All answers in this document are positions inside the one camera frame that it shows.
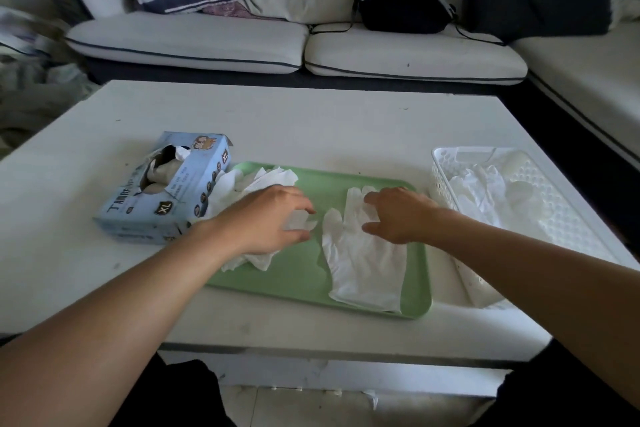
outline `tile floor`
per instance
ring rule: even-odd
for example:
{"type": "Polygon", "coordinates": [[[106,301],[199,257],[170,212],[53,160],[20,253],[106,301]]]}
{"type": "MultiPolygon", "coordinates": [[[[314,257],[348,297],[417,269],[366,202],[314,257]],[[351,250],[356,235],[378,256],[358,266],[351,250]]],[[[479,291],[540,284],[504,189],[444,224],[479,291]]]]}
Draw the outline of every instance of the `tile floor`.
{"type": "Polygon", "coordinates": [[[378,406],[360,392],[222,386],[227,415],[237,427],[464,427],[488,400],[437,394],[378,394],[378,406]]]}

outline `person's left hand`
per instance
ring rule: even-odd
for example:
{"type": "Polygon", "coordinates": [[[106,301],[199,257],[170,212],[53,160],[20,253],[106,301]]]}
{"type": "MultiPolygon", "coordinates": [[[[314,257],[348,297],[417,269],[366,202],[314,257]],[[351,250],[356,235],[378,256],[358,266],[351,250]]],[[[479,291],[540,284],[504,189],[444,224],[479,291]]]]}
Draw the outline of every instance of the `person's left hand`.
{"type": "Polygon", "coordinates": [[[283,230],[294,210],[314,214],[314,205],[297,187],[271,186],[252,192],[211,220],[196,223],[218,234],[230,257],[244,253],[272,253],[307,241],[307,230],[283,230]]]}

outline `perforated basket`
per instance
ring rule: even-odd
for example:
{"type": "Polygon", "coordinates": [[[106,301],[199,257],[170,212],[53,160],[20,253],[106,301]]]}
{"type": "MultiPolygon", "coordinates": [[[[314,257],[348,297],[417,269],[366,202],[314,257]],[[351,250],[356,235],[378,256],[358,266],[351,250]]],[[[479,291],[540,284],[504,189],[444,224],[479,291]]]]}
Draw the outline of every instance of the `perforated basket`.
{"type": "MultiPolygon", "coordinates": [[[[569,204],[556,186],[526,153],[512,148],[453,147],[434,149],[429,194],[440,206],[460,210],[449,184],[454,176],[474,164],[495,165],[508,181],[524,181],[535,187],[547,212],[540,220],[550,242],[599,259],[618,262],[616,257],[569,204]]],[[[455,260],[471,302],[476,307],[508,306],[504,298],[482,277],[455,260]]]]}

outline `person's right arm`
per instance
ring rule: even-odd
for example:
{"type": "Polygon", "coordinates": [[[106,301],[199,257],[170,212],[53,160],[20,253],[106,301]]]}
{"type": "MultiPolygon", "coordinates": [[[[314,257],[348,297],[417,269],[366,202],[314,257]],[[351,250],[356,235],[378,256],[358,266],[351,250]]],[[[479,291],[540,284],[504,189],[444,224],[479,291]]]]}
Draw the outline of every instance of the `person's right arm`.
{"type": "Polygon", "coordinates": [[[640,272],[485,225],[404,188],[365,203],[380,222],[364,231],[456,257],[640,408],[640,272]]]}

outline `tabletop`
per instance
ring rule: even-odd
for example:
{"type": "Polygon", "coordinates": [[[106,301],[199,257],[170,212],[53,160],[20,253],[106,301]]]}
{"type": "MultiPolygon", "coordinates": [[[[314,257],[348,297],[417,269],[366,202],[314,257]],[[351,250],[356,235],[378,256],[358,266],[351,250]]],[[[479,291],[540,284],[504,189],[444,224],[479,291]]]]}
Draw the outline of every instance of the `tabletop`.
{"type": "MultiPolygon", "coordinates": [[[[234,162],[361,172],[419,190],[433,148],[520,148],[619,262],[638,268],[495,97],[114,81],[0,162],[0,333],[28,329],[158,250],[112,241],[92,216],[165,130],[225,133],[234,162]]],[[[414,321],[205,287],[165,347],[501,367],[548,342],[520,310],[471,307],[445,253],[428,248],[428,261],[434,303],[414,321]]]]}

